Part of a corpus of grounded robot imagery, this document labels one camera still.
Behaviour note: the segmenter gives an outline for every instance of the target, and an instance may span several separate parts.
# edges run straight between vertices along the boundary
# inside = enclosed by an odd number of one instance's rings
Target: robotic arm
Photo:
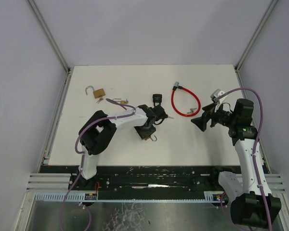
[[[130,113],[131,111],[125,111],[116,115],[106,115],[103,111],[97,111],[80,129],[79,134],[92,122],[101,118],[110,118],[97,122],[86,130],[80,138],[82,151],[84,152],[83,170],[81,173],[84,179],[88,180],[96,175],[96,164],[99,154],[108,147],[117,130],[134,127],[142,140],[148,140],[156,131],[153,124],[160,119],[168,117],[161,105],[157,105],[154,108],[145,104],[140,105],[136,107],[134,115],[127,116]],[[99,132],[97,126],[103,128],[103,130]]]
[[[257,182],[256,169],[260,174],[265,198],[268,203],[271,221],[277,217],[281,202],[279,198],[272,196],[262,169],[262,162],[259,153],[259,143],[256,146],[256,163],[253,163],[253,146],[257,137],[257,129],[251,125],[253,102],[247,99],[238,99],[233,112],[223,110],[223,101],[219,100],[225,92],[216,90],[211,99],[213,103],[203,107],[204,113],[199,118],[191,120],[201,131],[207,129],[207,122],[211,120],[211,128],[221,124],[229,128],[229,136],[232,138],[238,154],[243,186],[236,178],[236,174],[228,171],[221,171],[218,176],[218,183],[224,188],[231,203],[231,220],[234,224],[266,228],[268,221],[264,202]]]

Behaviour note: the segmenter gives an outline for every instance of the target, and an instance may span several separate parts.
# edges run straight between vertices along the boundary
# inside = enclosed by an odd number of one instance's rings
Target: white table
[[[176,81],[190,89],[201,105],[211,103],[210,95],[218,88],[224,91],[238,88],[232,65],[127,65],[76,66],[71,77],[65,104],[55,136],[49,165],[79,165],[80,155],[74,151],[79,130],[98,110],[115,114],[123,109],[106,100],[97,104],[91,89],[104,88],[106,97],[128,99],[130,105],[153,106],[152,94],[163,95],[162,106],[169,116],[157,127],[157,142],[142,141],[134,128],[117,131],[108,148],[100,154],[100,166],[211,166],[239,165],[239,159],[228,128],[216,125],[205,132],[183,117],[171,106],[172,87]],[[242,98],[241,92],[226,99],[232,106]],[[197,107],[196,100],[185,91],[175,93],[177,108],[187,113]]]

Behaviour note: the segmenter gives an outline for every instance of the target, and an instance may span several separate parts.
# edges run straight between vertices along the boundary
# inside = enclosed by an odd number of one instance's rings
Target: white wall
[[[24,0],[0,1],[0,231],[36,170],[65,73]]]
[[[289,0],[279,1],[240,73],[263,101],[264,147],[289,197]]]
[[[270,0],[36,0],[70,66],[236,64]]]

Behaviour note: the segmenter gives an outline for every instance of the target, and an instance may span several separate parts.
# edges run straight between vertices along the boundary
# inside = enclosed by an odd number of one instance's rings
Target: cable lock
[[[179,110],[175,107],[174,102],[173,102],[173,97],[174,97],[174,92],[175,92],[175,90],[177,90],[177,88],[178,88],[178,89],[185,90],[187,93],[191,94],[191,95],[197,100],[198,109],[197,109],[196,112],[194,112],[194,113],[192,113],[192,114],[184,114],[184,113],[182,113],[182,112],[179,112]],[[199,98],[198,98],[193,92],[191,92],[189,89],[186,89],[186,88],[184,88],[184,87],[182,87],[182,86],[179,86],[179,82],[175,82],[175,84],[174,84],[174,86],[173,86],[173,88],[172,88],[171,104],[172,104],[173,109],[176,111],[176,113],[178,113],[178,114],[181,115],[181,116],[185,116],[185,117],[195,116],[195,115],[197,115],[197,114],[200,112],[200,109],[201,109],[201,103],[200,103]]]

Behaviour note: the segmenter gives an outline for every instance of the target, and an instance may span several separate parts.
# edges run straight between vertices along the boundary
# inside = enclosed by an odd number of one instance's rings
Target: padlock
[[[88,89],[88,88],[92,88],[92,89],[93,89],[93,95],[94,95],[94,97],[95,97],[96,99],[101,98],[101,97],[103,97],[103,96],[106,95],[103,88],[101,88],[101,89],[99,89],[99,90],[94,90],[94,87],[93,87],[93,86],[87,86],[87,87],[86,87],[86,89],[85,89],[86,95],[88,95],[88,93],[87,93],[87,89]]]

